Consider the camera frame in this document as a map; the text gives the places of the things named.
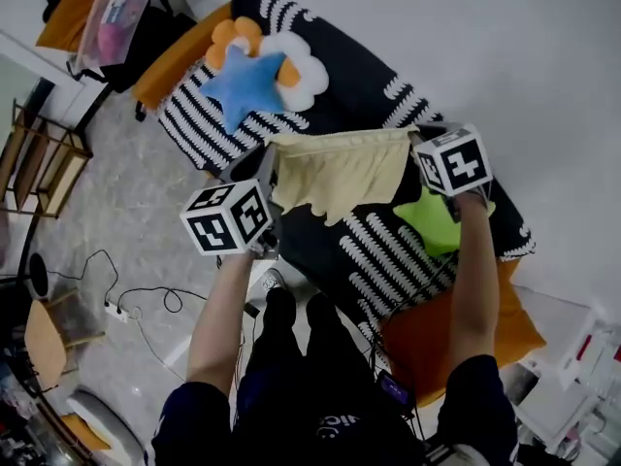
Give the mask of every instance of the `forearm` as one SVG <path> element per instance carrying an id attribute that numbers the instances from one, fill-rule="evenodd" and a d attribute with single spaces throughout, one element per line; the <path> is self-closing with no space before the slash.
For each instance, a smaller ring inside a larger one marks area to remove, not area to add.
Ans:
<path id="1" fill-rule="evenodd" d="M 462 233 L 451 305 L 453 367 L 474 355 L 493 354 L 500 298 L 487 210 L 471 194 L 459 196 L 458 205 Z"/>
<path id="2" fill-rule="evenodd" d="M 252 255 L 226 257 L 190 343 L 189 382 L 210 383 L 228 395 L 237 362 Z"/>

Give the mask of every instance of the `white cube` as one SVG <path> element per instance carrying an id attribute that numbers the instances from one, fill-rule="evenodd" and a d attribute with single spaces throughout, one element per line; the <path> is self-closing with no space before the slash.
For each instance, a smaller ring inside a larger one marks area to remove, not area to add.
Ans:
<path id="1" fill-rule="evenodd" d="M 272 224 L 258 180 L 197 190 L 180 216 L 202 255 L 243 252 Z"/>
<path id="2" fill-rule="evenodd" d="M 480 133 L 471 124 L 416 145 L 414 153 L 425 184 L 446 196 L 492 180 Z"/>

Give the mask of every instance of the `black pants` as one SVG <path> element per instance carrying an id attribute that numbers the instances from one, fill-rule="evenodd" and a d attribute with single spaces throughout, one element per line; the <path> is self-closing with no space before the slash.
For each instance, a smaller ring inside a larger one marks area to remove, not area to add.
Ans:
<path id="1" fill-rule="evenodd" d="M 295 299 L 289 291 L 273 288 L 268 292 L 263 332 L 254 344 L 247 373 L 303 357 L 291 329 L 295 314 Z M 346 375 L 358 385 L 373 384 L 369 363 L 341 323 L 334 304 L 323 293 L 311 298 L 307 317 L 310 325 L 307 362 L 310 366 L 323 373 Z"/>

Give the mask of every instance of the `power outlet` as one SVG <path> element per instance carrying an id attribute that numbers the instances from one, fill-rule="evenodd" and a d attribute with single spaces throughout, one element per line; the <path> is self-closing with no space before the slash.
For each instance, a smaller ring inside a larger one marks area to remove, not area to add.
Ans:
<path id="1" fill-rule="evenodd" d="M 120 314 L 118 313 L 118 306 L 113 304 L 112 302 L 109 303 L 107 306 L 104 306 L 104 309 L 106 310 L 106 313 L 108 313 L 110 316 L 118 319 L 119 321 L 123 321 L 123 322 L 127 322 L 129 319 L 129 313 L 127 311 L 125 311 L 123 308 L 120 309 Z"/>

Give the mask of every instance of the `black round object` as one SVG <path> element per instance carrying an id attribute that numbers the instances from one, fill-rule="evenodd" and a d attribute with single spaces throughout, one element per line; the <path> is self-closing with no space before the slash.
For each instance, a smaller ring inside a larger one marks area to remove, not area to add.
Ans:
<path id="1" fill-rule="evenodd" d="M 30 256 L 30 281 L 32 286 L 40 297 L 48 295 L 48 271 L 43 257 L 38 253 Z"/>

